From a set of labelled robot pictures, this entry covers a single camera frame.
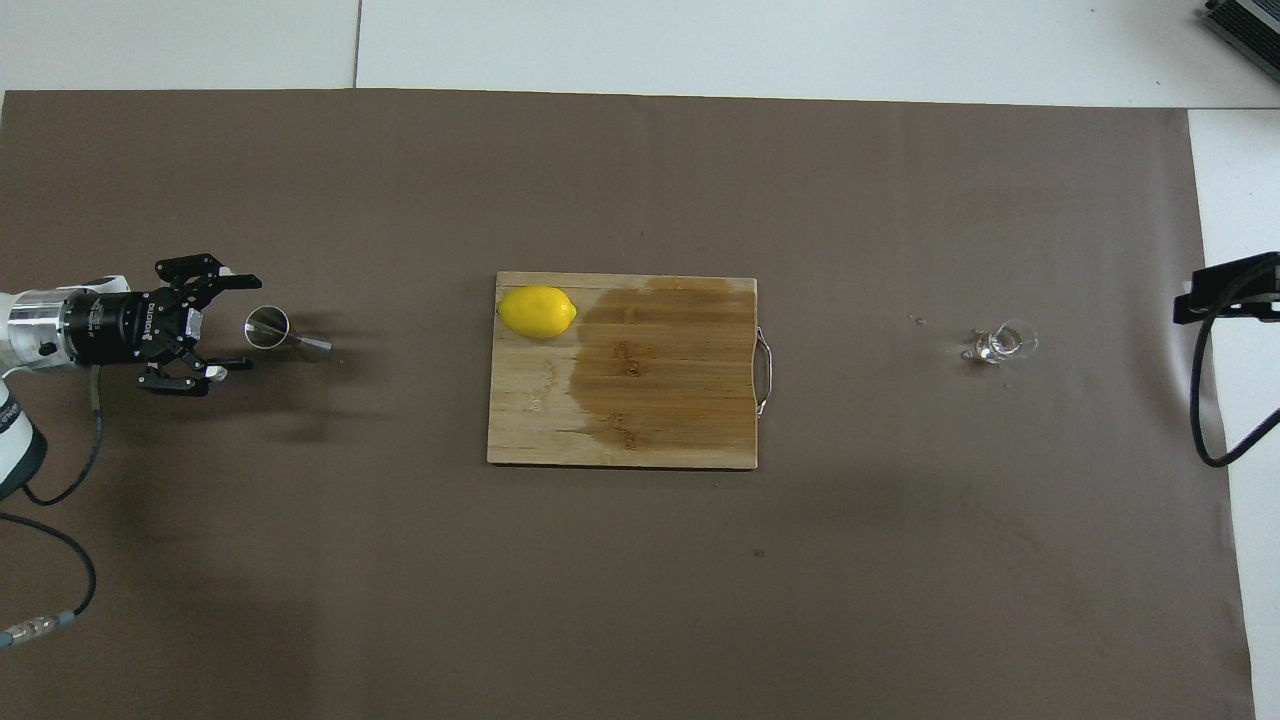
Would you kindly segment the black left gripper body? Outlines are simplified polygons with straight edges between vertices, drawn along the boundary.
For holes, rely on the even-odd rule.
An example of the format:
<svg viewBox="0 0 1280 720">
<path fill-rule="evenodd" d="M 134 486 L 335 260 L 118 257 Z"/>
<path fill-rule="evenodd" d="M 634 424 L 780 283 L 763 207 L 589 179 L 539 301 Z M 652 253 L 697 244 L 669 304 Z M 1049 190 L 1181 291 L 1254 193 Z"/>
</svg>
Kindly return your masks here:
<svg viewBox="0 0 1280 720">
<path fill-rule="evenodd" d="M 77 293 L 64 302 L 63 334 L 81 365 L 156 363 L 195 354 L 206 300 L 174 288 Z"/>
</svg>

